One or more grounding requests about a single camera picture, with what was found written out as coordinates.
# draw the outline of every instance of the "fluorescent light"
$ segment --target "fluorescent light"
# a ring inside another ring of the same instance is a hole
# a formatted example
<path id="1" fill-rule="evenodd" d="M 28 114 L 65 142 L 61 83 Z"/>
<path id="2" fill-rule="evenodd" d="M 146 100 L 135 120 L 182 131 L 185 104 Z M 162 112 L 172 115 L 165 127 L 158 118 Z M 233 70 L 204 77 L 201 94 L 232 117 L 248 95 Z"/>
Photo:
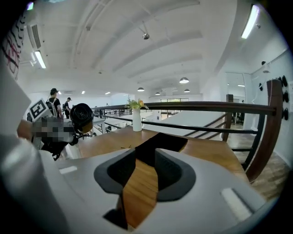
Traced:
<path id="1" fill-rule="evenodd" d="M 37 57 L 37 59 L 38 59 L 38 62 L 39 62 L 40 65 L 41 65 L 41 67 L 42 67 L 43 69 L 45 69 L 45 68 L 46 68 L 46 65 L 45 65 L 45 63 L 44 63 L 44 61 L 43 61 L 43 58 L 42 58 L 41 52 L 39 52 L 39 51 L 35 51 L 35 55 L 36 55 L 36 57 Z"/>
<path id="2" fill-rule="evenodd" d="M 249 19 L 246 23 L 245 29 L 241 36 L 243 39 L 246 39 L 249 36 L 253 26 L 255 25 L 255 22 L 257 20 L 257 16 L 259 15 L 259 13 L 260 13 L 259 7 L 256 5 L 253 5 L 251 8 Z"/>
<path id="3" fill-rule="evenodd" d="M 181 83 L 181 84 L 186 84 L 188 82 L 189 82 L 189 79 L 187 79 L 186 77 L 182 77 L 179 81 L 179 83 Z"/>
<path id="4" fill-rule="evenodd" d="M 33 2 L 29 2 L 27 5 L 27 10 L 30 11 L 33 9 Z"/>

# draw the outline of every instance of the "railing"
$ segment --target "railing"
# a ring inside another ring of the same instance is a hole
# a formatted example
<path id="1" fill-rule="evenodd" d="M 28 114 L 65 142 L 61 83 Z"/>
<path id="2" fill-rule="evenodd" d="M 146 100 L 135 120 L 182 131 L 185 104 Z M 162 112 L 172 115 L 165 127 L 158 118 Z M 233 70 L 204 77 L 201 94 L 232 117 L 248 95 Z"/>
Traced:
<path id="1" fill-rule="evenodd" d="M 212 123 L 209 123 L 203 127 L 196 126 L 186 126 L 186 125 L 176 125 L 163 122 L 149 122 L 142 121 L 143 124 L 162 126 L 168 128 L 179 128 L 179 129 L 188 129 L 193 130 L 193 132 L 186 134 L 196 133 L 198 131 L 203 131 L 196 138 L 206 135 L 209 132 L 214 132 L 215 134 L 207 137 L 206 139 L 211 139 L 216 135 L 222 133 L 222 140 L 227 141 L 229 133 L 241 133 L 241 134 L 255 134 L 255 139 L 252 143 L 251 148 L 236 148 L 232 149 L 233 151 L 248 151 L 249 154 L 242 164 L 244 170 L 246 170 L 246 175 L 250 181 L 254 181 L 258 175 L 261 173 L 267 161 L 269 160 L 272 151 L 275 147 L 277 137 L 280 131 L 281 118 L 282 118 L 282 87 L 281 82 L 278 80 L 268 81 L 268 106 L 264 105 L 252 105 L 244 103 L 233 103 L 230 102 L 233 100 L 233 95 L 227 95 L 227 102 L 210 102 L 210 101 L 184 101 L 184 102 L 156 102 L 156 103 L 146 103 L 150 110 L 187 110 L 187 111 L 209 111 L 209 112 L 225 112 L 224 115 L 220 116 L 218 119 L 214 120 Z M 132 119 L 121 118 L 121 110 L 125 110 L 124 105 L 120 106 L 104 106 L 92 108 L 95 111 L 95 115 L 101 118 L 113 118 L 123 121 L 132 122 Z M 116 110 L 119 116 L 107 115 L 106 110 Z M 257 131 L 251 129 L 245 130 L 236 130 L 230 129 L 232 121 L 232 113 L 250 113 L 258 114 L 258 128 Z M 263 134 L 262 141 L 260 139 L 263 132 L 263 127 L 266 119 L 266 127 Z M 221 119 L 225 118 L 224 122 L 218 124 L 215 128 L 210 126 Z"/>
<path id="2" fill-rule="evenodd" d="M 129 119 L 124 119 L 124 118 L 119 118 L 121 116 L 128 116 L 128 115 L 132 115 L 132 110 L 131 109 L 125 109 L 125 110 L 113 110 L 113 109 L 103 109 L 103 110 L 99 110 L 97 111 L 96 108 L 92 108 L 94 115 L 97 117 L 101 117 L 104 119 L 107 118 L 113 118 L 113 119 L 119 119 L 119 120 L 125 120 L 125 121 L 129 121 Z M 141 110 L 141 113 L 145 113 L 145 112 L 152 112 L 152 110 Z M 111 132 L 112 131 L 112 127 L 116 129 L 120 129 L 122 127 L 105 122 L 105 124 L 107 124 L 108 126 L 105 128 L 106 132 Z"/>

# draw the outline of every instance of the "wooden tabletop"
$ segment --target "wooden tabletop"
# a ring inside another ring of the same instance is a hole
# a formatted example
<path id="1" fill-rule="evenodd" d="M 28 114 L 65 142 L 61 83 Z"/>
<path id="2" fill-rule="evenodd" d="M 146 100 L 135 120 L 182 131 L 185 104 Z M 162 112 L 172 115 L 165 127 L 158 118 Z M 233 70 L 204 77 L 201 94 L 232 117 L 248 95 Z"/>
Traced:
<path id="1" fill-rule="evenodd" d="M 134 132 L 132 127 L 119 129 L 78 143 L 84 158 L 134 148 L 158 132 L 145 130 Z M 217 163 L 248 182 L 245 172 L 226 142 L 187 138 L 181 153 Z M 157 196 L 157 173 L 153 167 L 136 160 L 136 168 L 123 189 L 126 219 L 136 228 L 153 210 Z"/>

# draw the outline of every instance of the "white ceiling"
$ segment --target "white ceiling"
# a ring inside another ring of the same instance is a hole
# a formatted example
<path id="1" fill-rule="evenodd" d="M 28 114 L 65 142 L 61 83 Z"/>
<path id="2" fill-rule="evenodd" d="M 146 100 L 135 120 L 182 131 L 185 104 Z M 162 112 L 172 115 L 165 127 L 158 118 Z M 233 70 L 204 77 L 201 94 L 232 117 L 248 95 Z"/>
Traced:
<path id="1" fill-rule="evenodd" d="M 39 1 L 33 11 L 35 19 L 28 24 L 38 26 L 47 69 L 26 63 L 20 71 L 33 73 L 34 92 L 53 84 L 61 90 L 127 93 L 142 86 L 151 95 L 168 87 L 181 89 L 183 76 L 190 80 L 186 88 L 199 86 L 224 64 L 241 36 L 250 3 L 66 0 Z M 150 39 L 143 40 L 145 32 Z M 32 51 L 26 37 L 23 62 Z"/>

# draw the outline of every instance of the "backpack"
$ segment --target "backpack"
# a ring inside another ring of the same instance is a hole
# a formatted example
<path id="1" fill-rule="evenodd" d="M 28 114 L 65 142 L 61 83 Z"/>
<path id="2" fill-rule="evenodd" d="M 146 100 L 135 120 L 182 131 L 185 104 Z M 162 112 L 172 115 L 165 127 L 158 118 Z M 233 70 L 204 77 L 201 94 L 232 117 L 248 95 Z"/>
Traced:
<path id="1" fill-rule="evenodd" d="M 57 110 L 56 110 L 56 108 L 54 106 L 54 102 L 56 100 L 57 100 L 57 98 L 55 98 L 53 102 L 50 102 L 49 99 L 46 101 L 46 104 L 47 104 L 49 110 L 51 111 L 52 115 L 55 116 L 55 117 L 57 117 Z"/>

